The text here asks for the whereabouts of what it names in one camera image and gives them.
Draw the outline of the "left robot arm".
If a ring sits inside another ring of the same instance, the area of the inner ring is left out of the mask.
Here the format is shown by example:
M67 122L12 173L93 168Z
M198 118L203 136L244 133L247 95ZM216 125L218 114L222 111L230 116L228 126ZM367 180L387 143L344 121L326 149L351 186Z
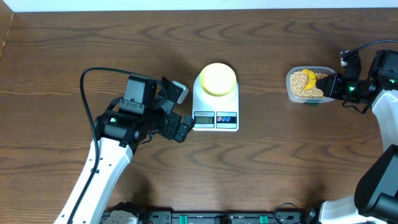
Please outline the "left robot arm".
M56 223L99 223L139 145L155 134L184 142L195 121L172 110L187 94L188 88L179 82L131 75L125 95L96 118L87 160Z

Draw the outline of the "yellow measuring scoop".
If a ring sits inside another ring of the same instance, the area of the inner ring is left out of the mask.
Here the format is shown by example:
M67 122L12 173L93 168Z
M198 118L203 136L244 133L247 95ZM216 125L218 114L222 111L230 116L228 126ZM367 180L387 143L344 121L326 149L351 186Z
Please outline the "yellow measuring scoop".
M307 76L308 82L303 88L304 90L310 90L316 86L317 76L315 72L309 69L303 69L302 72Z

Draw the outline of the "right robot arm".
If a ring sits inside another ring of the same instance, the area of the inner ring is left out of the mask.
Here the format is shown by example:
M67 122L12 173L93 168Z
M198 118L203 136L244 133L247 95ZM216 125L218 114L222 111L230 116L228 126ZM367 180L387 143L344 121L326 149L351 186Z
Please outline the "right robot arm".
M360 113L375 116L382 153L353 195L321 204L315 223L397 223L397 52L378 50L364 80L358 50L342 52L341 65L343 74L322 78L316 86L346 108L365 105Z

